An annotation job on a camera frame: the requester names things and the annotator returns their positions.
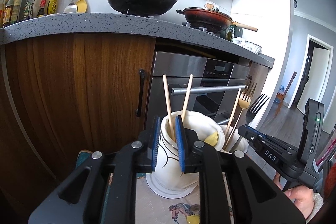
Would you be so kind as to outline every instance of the sleeve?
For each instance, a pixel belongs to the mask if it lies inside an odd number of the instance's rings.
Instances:
[[[306,223],[308,223],[314,217],[314,215],[316,215],[316,213],[319,211],[319,209],[321,209],[323,205],[323,198],[319,193],[314,193],[313,200],[314,200],[314,208],[311,214],[306,219]]]

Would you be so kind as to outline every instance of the wooden chopstick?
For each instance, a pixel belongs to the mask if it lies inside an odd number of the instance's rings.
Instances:
[[[163,86],[165,88],[165,96],[166,96],[166,105],[167,105],[167,113],[168,113],[168,121],[170,127],[170,138],[176,142],[173,123],[171,120],[171,108],[170,108],[170,99],[169,99],[169,91],[168,91],[168,82],[167,82],[167,75],[162,75],[163,77]]]
[[[238,105],[238,100],[239,100],[239,97],[240,97],[240,91],[241,89],[238,90],[238,94],[237,94],[237,97],[236,97],[236,101],[235,101],[235,104],[233,106],[233,109],[232,109],[232,112],[231,112],[231,116],[230,116],[230,120],[229,122],[227,123],[227,126],[226,126],[226,130],[225,130],[225,136],[228,134],[229,132],[229,129],[230,129],[230,125],[232,123],[232,120],[233,120],[233,116],[235,115],[235,111],[236,111],[236,108],[237,108],[237,105]]]
[[[187,111],[187,106],[188,106],[189,97],[190,97],[190,89],[191,89],[191,85],[193,83],[193,76],[194,75],[190,75],[190,77],[189,77],[187,93],[185,94],[184,104],[183,104],[183,108],[182,108],[182,122],[184,122],[185,113]]]

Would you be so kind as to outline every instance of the person's hand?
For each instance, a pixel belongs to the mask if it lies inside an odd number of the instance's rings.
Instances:
[[[276,172],[273,181],[280,190],[282,190],[280,174],[278,172]],[[290,199],[295,199],[294,205],[300,210],[304,218],[307,219],[314,208],[314,191],[306,186],[300,185],[288,189],[284,194]]]

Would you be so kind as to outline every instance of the kitchen countertop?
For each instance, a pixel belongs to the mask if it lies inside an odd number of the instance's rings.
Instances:
[[[59,33],[111,32],[175,39],[232,53],[272,68],[274,59],[255,54],[223,38],[179,24],[139,16],[73,13],[55,14],[16,23],[0,31],[0,45]]]

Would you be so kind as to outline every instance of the oven handle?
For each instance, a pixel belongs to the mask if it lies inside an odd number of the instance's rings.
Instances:
[[[220,122],[218,122],[217,124],[221,124],[221,125],[223,125],[223,126],[227,126],[227,123],[229,122],[229,120],[230,120],[230,118],[225,119],[225,120],[223,120],[223,121],[220,121]]]
[[[226,86],[205,86],[199,88],[191,88],[190,94],[202,94],[202,93],[214,93],[223,92],[229,90],[238,90],[248,88],[246,85],[226,85]],[[172,88],[171,95],[184,95],[187,92],[187,88]]]

